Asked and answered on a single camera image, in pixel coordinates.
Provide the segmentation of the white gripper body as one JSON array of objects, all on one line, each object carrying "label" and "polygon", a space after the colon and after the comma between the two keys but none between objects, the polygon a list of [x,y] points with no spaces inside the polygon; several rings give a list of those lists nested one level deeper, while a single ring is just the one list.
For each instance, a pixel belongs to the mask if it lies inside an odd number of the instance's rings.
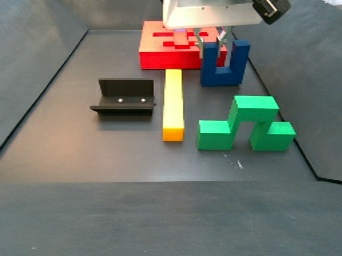
[{"label": "white gripper body", "polygon": [[261,21],[253,0],[163,0],[167,29],[253,25]]}]

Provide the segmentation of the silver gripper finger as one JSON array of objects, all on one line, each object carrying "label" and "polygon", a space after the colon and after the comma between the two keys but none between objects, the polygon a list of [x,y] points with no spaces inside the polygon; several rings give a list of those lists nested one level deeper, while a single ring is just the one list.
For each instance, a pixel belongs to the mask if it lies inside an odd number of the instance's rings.
[{"label": "silver gripper finger", "polygon": [[199,48],[199,58],[203,59],[203,46],[205,46],[205,40],[201,37],[201,31],[202,28],[194,28],[194,35],[197,37],[197,47]]},{"label": "silver gripper finger", "polygon": [[217,37],[217,44],[218,44],[218,66],[225,67],[229,60],[229,36],[230,36],[230,27],[222,26],[218,28],[218,37]]}]

